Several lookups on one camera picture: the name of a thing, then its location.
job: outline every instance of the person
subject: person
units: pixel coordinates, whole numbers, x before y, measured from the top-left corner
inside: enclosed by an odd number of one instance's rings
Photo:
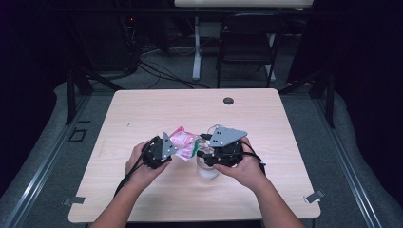
[[[244,152],[252,152],[249,140],[244,137],[242,148]],[[125,165],[125,172],[129,172],[142,153],[147,142],[136,145],[130,159]],[[110,202],[104,212],[94,221],[91,228],[97,227],[125,227],[133,206],[143,192],[169,165],[164,163],[157,169],[140,166],[131,176],[128,183]],[[259,209],[265,227],[303,227],[300,220],[291,211],[272,182],[261,172],[258,160],[252,156],[244,156],[236,167],[227,167],[215,164],[214,167],[222,174],[236,179],[240,184],[249,188],[257,197]]]

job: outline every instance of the table leg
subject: table leg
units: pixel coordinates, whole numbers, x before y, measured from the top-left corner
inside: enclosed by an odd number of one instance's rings
[[[268,39],[269,39],[270,46],[272,46],[273,43],[275,42],[275,34],[269,34]],[[266,76],[267,77],[269,77],[270,67],[272,67],[272,66],[271,65],[265,65],[264,66],[264,68],[266,69]],[[275,71],[273,71],[272,77],[270,78],[270,82],[273,83],[275,81],[276,81],[276,76],[275,76]]]
[[[193,65],[193,80],[201,78],[201,37],[199,33],[199,17],[195,17],[195,62]]]

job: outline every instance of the desk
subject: desk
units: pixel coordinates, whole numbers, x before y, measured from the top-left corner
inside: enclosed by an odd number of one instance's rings
[[[224,104],[231,97],[234,103]],[[134,145],[171,134],[179,126],[201,134],[215,124],[248,132],[267,163],[267,177],[299,218],[316,218],[317,202],[297,143],[274,89],[122,90],[115,93],[77,192],[71,222],[92,222],[113,198]],[[256,197],[236,180],[219,174],[204,180],[196,160],[172,156],[165,171],[138,198],[129,221],[261,219]]]
[[[182,8],[310,8],[314,0],[175,0],[175,7]],[[200,22],[195,18],[195,62],[193,65],[193,80],[201,77],[202,56],[200,49]],[[270,65],[265,69],[268,74]]]

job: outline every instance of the white cup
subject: white cup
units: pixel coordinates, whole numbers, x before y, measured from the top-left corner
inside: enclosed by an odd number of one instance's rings
[[[198,173],[203,179],[212,180],[219,174],[217,169],[205,164],[203,158],[197,157],[196,161],[198,164]]]

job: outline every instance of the chair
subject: chair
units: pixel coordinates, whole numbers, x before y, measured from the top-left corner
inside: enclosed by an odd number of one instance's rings
[[[271,65],[266,87],[276,60],[279,37],[287,30],[287,23],[278,15],[239,13],[228,16],[221,24],[217,88],[220,88],[221,63],[236,65]],[[273,44],[269,36],[274,35]]]

